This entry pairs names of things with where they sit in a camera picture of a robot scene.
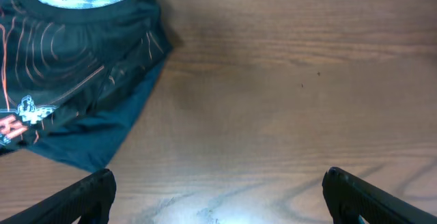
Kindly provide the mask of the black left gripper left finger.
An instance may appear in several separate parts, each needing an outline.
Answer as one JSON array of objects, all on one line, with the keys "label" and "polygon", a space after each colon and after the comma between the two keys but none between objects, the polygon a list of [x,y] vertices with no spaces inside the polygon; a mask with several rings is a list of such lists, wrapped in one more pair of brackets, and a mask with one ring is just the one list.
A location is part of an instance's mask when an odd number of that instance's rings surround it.
[{"label": "black left gripper left finger", "polygon": [[113,172],[101,169],[1,224],[107,224],[116,190]]}]

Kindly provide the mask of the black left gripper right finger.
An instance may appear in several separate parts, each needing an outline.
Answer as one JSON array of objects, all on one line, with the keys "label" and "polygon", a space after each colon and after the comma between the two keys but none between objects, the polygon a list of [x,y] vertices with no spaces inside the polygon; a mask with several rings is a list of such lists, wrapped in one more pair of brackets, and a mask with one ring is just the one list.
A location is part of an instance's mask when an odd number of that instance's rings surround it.
[{"label": "black left gripper right finger", "polygon": [[334,224],[436,222],[434,215],[338,167],[324,174],[322,192]]}]

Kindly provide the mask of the black printed cycling jersey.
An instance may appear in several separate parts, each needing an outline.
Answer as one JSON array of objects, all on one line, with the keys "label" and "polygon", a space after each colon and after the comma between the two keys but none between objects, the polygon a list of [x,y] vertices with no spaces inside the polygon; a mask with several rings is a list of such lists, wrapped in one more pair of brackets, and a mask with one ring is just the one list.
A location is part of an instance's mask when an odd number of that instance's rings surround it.
[{"label": "black printed cycling jersey", "polygon": [[171,49],[157,0],[1,0],[1,153],[120,127]]}]

